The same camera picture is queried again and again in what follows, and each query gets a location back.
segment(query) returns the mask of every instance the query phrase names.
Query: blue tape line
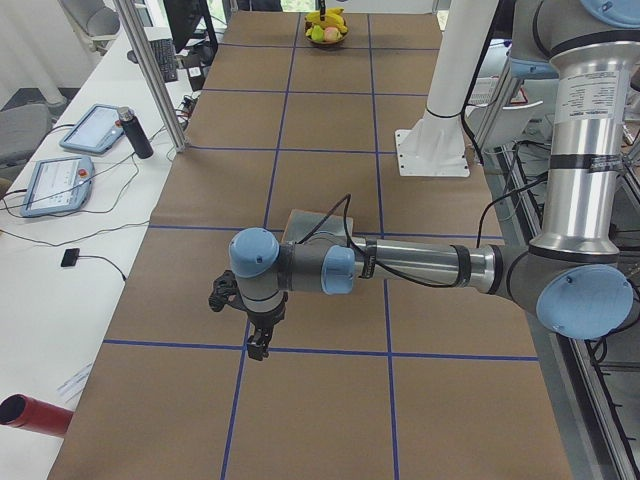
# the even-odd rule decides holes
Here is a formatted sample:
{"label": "blue tape line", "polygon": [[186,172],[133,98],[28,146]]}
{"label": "blue tape line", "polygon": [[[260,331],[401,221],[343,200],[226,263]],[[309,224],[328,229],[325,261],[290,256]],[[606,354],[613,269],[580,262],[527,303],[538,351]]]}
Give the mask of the blue tape line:
{"label": "blue tape line", "polygon": [[376,111],[376,85],[373,72],[373,51],[371,50],[371,18],[367,14],[367,36],[369,41],[369,71],[371,73],[371,104],[373,108],[373,139],[376,151],[376,187],[378,193],[378,217],[380,222],[380,232],[384,238],[384,210],[382,208],[382,176],[380,175],[380,154],[377,153],[378,145],[378,113]]}
{"label": "blue tape line", "polygon": [[[376,96],[375,96],[375,74],[373,71],[373,50],[371,41],[371,16],[367,14],[367,37],[369,41],[369,68],[371,72],[371,102],[373,106],[373,135],[375,138],[375,149],[378,151],[378,112],[376,110]],[[382,175],[380,174],[380,155],[376,153],[376,181],[378,188],[378,212],[380,219],[380,233],[384,238],[384,210],[382,204]],[[389,311],[389,291],[387,287],[387,281],[382,282],[384,288],[384,317],[385,317],[385,329],[387,335],[387,371],[389,375],[389,414],[391,420],[391,446],[393,451],[393,478],[394,480],[400,479],[400,463],[398,460],[398,427],[396,416],[396,394],[395,394],[395,381],[393,378],[393,344],[391,340],[391,315]]]}
{"label": "blue tape line", "polygon": [[292,348],[292,347],[269,347],[269,352],[275,353],[301,353],[313,355],[344,355],[356,357],[386,357],[386,352],[368,352],[363,350],[331,350],[322,348]]}
{"label": "blue tape line", "polygon": [[393,345],[391,341],[391,312],[389,307],[389,289],[387,281],[384,282],[384,316],[387,326],[387,366],[389,369],[389,403],[391,407],[391,444],[393,446],[393,474],[394,480],[400,479],[400,461],[398,454],[398,420],[396,415],[396,392],[393,377]]}
{"label": "blue tape line", "polygon": [[[248,336],[248,325],[244,338]],[[196,348],[205,350],[234,350],[241,351],[245,347],[240,345],[223,345],[207,343],[177,343],[177,342],[151,342],[144,340],[118,340],[115,338],[104,339],[103,343],[111,345],[131,345],[137,347],[159,348]],[[420,353],[420,352],[376,352],[371,350],[338,350],[328,348],[295,348],[295,347],[270,347],[270,352],[300,353],[313,355],[346,355],[361,357],[397,357],[397,358],[434,358],[443,360],[487,360],[500,362],[537,362],[538,357],[521,355],[468,355],[459,353]]]}
{"label": "blue tape line", "polygon": [[463,355],[450,353],[412,353],[394,352],[397,358],[432,358],[442,360],[486,360],[492,362],[537,362],[538,357],[518,355]]}
{"label": "blue tape line", "polygon": [[[298,48],[298,49],[316,49],[313,45],[295,45],[290,47],[287,45],[243,45],[240,43],[220,43],[220,46],[225,47],[241,47],[241,48]],[[416,51],[416,52],[437,52],[440,48],[417,48],[417,47],[349,47],[341,46],[341,50],[402,50],[402,51]]]}
{"label": "blue tape line", "polygon": [[238,411],[238,400],[240,399],[240,388],[242,386],[242,374],[244,373],[244,360],[247,356],[246,338],[249,335],[249,321],[244,328],[244,336],[242,341],[242,353],[240,354],[240,364],[238,365],[238,376],[236,377],[236,388],[233,392],[233,403],[231,404],[231,415],[229,416],[229,428],[227,430],[227,441],[224,446],[224,457],[222,459],[222,467],[220,468],[220,480],[224,480],[227,476],[227,466],[229,465],[229,454],[231,453],[231,441],[233,439],[233,428],[236,423],[236,412]]}
{"label": "blue tape line", "polygon": [[[287,93],[287,90],[262,90],[253,88],[203,88],[203,92],[227,92],[227,93]],[[371,95],[371,92],[327,92],[327,91],[313,91],[313,90],[289,90],[288,93],[304,94],[304,95]],[[375,93],[378,96],[387,97],[423,97],[427,98],[429,95],[426,93]]]}
{"label": "blue tape line", "polygon": [[179,342],[147,342],[142,340],[117,340],[105,338],[102,343],[110,345],[131,345],[136,347],[167,347],[167,348],[195,348],[203,350],[242,350],[241,345],[215,345],[207,343],[179,343]]}
{"label": "blue tape line", "polygon": [[310,152],[310,153],[340,153],[340,154],[369,154],[374,155],[379,153],[380,155],[395,155],[395,152],[374,150],[333,150],[329,148],[263,148],[263,147],[206,147],[202,145],[190,145],[189,148],[194,150],[218,150],[218,151],[239,151],[239,152]]}
{"label": "blue tape line", "polygon": [[[163,225],[163,224],[150,224],[149,228],[166,229],[166,230],[212,230],[221,232],[239,232],[248,227],[209,227],[204,225]],[[281,228],[270,228],[269,231],[274,233],[284,232]],[[422,237],[422,238],[471,238],[475,239],[476,235],[466,235],[462,233],[394,233],[394,232],[353,232],[356,236],[372,236],[372,237]],[[503,237],[499,235],[483,235],[484,240],[503,240]]]}
{"label": "blue tape line", "polygon": [[289,89],[291,88],[291,76],[293,74],[293,64],[295,62],[296,57],[296,39],[298,38],[298,33],[300,31],[300,13],[298,13],[298,22],[296,24],[296,35],[294,37],[293,48],[291,49],[291,63],[289,64],[289,76],[287,77],[287,88],[284,94],[284,105],[282,107],[282,116],[280,117],[280,130],[278,132],[278,142],[276,144],[276,155],[273,159],[273,170],[271,171],[271,182],[269,184],[269,194],[267,195],[267,208],[265,208],[264,212],[264,221],[262,223],[264,228],[267,228],[267,224],[269,222],[269,210],[271,208],[271,197],[273,196],[273,187],[276,182],[276,172],[278,170],[278,157],[280,156],[280,145],[282,145],[282,132],[284,130],[284,121],[287,116],[287,102],[289,100]]}

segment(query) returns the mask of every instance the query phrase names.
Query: black thermos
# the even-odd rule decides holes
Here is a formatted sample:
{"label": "black thermos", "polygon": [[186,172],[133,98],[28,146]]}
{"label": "black thermos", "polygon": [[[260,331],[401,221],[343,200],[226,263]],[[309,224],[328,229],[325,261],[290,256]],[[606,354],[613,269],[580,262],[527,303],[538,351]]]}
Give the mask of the black thermos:
{"label": "black thermos", "polygon": [[133,113],[133,110],[129,107],[118,108],[118,118],[122,130],[124,130],[124,134],[129,139],[129,142],[131,142],[131,146],[133,147],[133,151],[136,152],[136,155],[140,158],[149,158],[153,155],[151,143],[144,134],[142,125],[140,125],[140,121]]}

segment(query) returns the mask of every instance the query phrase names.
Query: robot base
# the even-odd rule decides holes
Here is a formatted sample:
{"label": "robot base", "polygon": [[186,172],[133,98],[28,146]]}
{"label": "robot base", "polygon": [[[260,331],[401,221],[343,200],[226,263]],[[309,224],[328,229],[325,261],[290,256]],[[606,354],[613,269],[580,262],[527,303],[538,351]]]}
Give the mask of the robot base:
{"label": "robot base", "polygon": [[453,125],[446,125],[444,129],[425,128],[429,122],[420,119],[412,130],[396,130],[396,152],[401,176],[469,176],[462,132],[455,119],[450,120]]}

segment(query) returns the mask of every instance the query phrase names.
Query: tablet screen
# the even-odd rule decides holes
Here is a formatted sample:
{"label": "tablet screen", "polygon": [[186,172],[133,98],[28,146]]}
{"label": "tablet screen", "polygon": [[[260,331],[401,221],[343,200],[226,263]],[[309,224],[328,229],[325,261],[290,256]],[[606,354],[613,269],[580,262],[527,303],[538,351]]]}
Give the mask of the tablet screen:
{"label": "tablet screen", "polygon": [[66,141],[73,145],[95,148],[114,127],[116,120],[118,120],[116,109],[96,107]]}
{"label": "tablet screen", "polygon": [[40,164],[29,209],[69,205],[80,159],[70,158]]}

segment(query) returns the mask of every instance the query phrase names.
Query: table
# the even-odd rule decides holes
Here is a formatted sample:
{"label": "table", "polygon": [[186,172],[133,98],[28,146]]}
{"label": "table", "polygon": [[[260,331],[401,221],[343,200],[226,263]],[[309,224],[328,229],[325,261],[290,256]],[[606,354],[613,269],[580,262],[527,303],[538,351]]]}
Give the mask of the table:
{"label": "table", "polygon": [[[149,39],[170,37],[167,28],[147,29]],[[120,35],[102,58],[82,89],[69,104],[58,124],[75,123],[94,103],[128,105],[136,111],[148,136],[162,128],[161,117],[137,65],[126,59],[130,49]],[[168,83],[175,105],[191,88],[184,71],[179,81]],[[12,190],[25,188],[34,161],[67,156],[58,141],[68,130],[52,132],[25,166]],[[166,132],[154,139],[155,153],[137,160],[139,174],[108,214],[78,213],[66,218],[17,219],[0,212],[0,226],[9,232],[59,243],[101,229],[139,224],[149,219],[171,168],[172,144]],[[104,156],[93,157],[101,172],[132,152],[126,138]],[[121,187],[135,173],[127,160],[94,181],[85,209],[109,209]],[[10,205],[20,196],[8,197]],[[109,258],[128,274],[144,237],[146,226],[122,229],[74,242],[81,255]],[[124,282],[118,272],[101,260],[79,260],[76,267],[60,268],[66,247],[38,246],[0,233],[0,397],[23,393],[69,409],[79,397],[64,405],[57,387],[93,362]],[[19,429],[0,428],[0,478],[41,480],[46,477],[62,441]]]}
{"label": "table", "polygon": [[[471,289],[358,281],[293,292],[271,355],[213,314],[233,235],[346,192],[358,235],[470,245],[490,201],[468,179],[400,177],[394,132],[424,111],[429,15],[347,14],[340,48],[302,15],[225,33],[50,480],[570,478],[526,319]],[[493,212],[485,242],[499,242]]]}

